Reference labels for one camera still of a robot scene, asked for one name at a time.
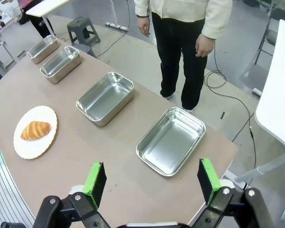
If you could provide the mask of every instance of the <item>white jacket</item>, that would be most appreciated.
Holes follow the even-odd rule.
[[[134,0],[135,13],[148,16],[150,9],[161,18],[184,22],[205,19],[202,34],[217,39],[227,25],[232,0]]]

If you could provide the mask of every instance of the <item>metal grate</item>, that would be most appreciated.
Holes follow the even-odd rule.
[[[22,222],[31,228],[34,220],[0,152],[0,225],[4,221]]]

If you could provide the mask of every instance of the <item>person's right hand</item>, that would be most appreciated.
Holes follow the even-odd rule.
[[[150,29],[150,19],[149,17],[147,18],[138,18],[137,19],[137,24],[140,32],[148,37],[150,35],[149,29]]]

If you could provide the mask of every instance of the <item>sleeve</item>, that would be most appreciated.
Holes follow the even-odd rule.
[[[139,17],[147,17],[150,14],[150,0],[134,0],[135,13]]]
[[[217,39],[228,23],[231,9],[232,0],[209,0],[202,34]]]

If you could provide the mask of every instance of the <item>metal tray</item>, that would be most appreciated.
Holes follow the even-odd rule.
[[[136,146],[136,154],[163,176],[173,176],[192,154],[205,124],[181,108],[168,109]]]
[[[80,63],[79,51],[68,46],[46,62],[40,71],[51,83],[56,84]]]
[[[83,94],[76,107],[97,126],[105,126],[133,98],[134,84],[110,72]]]
[[[48,35],[40,43],[31,48],[27,52],[27,56],[33,61],[33,63],[38,64],[58,47],[59,43],[57,41],[57,37]]]

